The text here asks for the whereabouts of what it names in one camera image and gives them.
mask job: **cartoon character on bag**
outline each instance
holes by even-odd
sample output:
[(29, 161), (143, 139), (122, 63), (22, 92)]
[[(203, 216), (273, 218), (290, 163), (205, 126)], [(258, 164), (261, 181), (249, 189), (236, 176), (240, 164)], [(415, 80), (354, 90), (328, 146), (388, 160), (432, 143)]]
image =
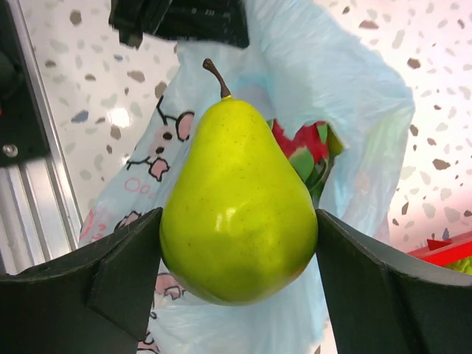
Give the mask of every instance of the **cartoon character on bag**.
[(161, 110), (163, 99), (164, 96), (161, 96), (156, 110), (164, 125), (154, 133), (153, 144), (147, 150), (148, 155), (142, 160), (128, 160), (126, 162), (126, 170), (128, 171), (133, 165), (146, 164), (148, 166), (148, 173), (159, 182), (162, 181), (162, 175), (170, 169), (167, 160), (162, 157), (162, 153), (176, 138), (180, 142), (185, 142), (189, 139), (190, 129), (195, 116), (195, 113), (192, 111), (185, 111), (177, 118), (164, 114)]

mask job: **green leaf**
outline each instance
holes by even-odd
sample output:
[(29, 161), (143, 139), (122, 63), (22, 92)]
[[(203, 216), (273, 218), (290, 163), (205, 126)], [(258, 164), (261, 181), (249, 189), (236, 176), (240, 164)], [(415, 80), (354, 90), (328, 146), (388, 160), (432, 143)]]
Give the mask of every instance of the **green leaf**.
[(306, 147), (299, 147), (288, 160), (304, 182), (315, 167), (315, 161)]
[(318, 135), (319, 138), (321, 139), (323, 144), (326, 144), (326, 139), (327, 139), (327, 124), (323, 125), (317, 125), (316, 128), (318, 129)]

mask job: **black object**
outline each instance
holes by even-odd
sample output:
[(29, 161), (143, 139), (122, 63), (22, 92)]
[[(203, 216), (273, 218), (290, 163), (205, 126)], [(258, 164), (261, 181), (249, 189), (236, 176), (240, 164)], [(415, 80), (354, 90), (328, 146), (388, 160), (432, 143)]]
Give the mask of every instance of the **black object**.
[(472, 351), (472, 276), (411, 257), (317, 210), (338, 354)]
[[(4, 151), (8, 145), (14, 145), (11, 154)], [(18, 31), (8, 1), (0, 0), (0, 167), (42, 157), (48, 152)]]
[(136, 354), (161, 259), (161, 213), (17, 276), (0, 276), (0, 351)]
[(111, 0), (109, 24), (119, 41), (139, 48), (143, 33), (169, 41), (249, 45), (241, 0)]

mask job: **screw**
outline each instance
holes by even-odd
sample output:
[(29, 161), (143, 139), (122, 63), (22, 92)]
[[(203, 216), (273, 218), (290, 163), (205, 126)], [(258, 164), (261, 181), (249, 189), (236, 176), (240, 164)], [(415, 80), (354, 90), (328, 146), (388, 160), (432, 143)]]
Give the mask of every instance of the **screw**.
[(16, 157), (18, 155), (18, 148), (15, 145), (3, 145), (1, 150), (8, 157)]

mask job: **terrazzo surface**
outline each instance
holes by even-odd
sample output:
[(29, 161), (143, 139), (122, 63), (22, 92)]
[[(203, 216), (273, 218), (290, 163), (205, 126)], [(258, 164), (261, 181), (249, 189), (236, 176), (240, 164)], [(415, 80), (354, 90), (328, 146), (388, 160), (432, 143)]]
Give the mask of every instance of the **terrazzo surface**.
[[(20, 2), (84, 218), (176, 73), (175, 43), (145, 38), (139, 51), (119, 45), (109, 1)], [(318, 3), (414, 92), (417, 112), (389, 211), (393, 245), (410, 251), (427, 237), (470, 231), (472, 1)], [(329, 345), (319, 352), (334, 353)]]

